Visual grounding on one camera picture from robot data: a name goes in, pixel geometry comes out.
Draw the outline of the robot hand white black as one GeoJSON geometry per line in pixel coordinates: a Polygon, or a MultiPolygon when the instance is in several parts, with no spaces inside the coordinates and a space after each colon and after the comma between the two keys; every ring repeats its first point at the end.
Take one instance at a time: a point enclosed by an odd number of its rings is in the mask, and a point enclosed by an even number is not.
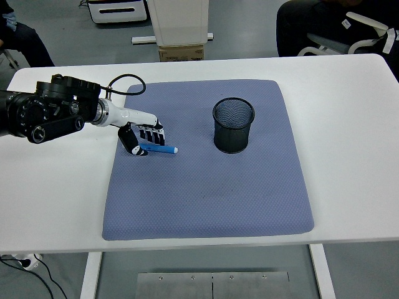
{"type": "Polygon", "coordinates": [[[143,149],[133,132],[132,126],[139,129],[140,138],[156,145],[165,145],[165,132],[159,119],[151,113],[120,108],[110,100],[103,100],[102,121],[100,126],[118,127],[118,137],[124,148],[133,155],[146,156],[148,151],[143,149]]]}

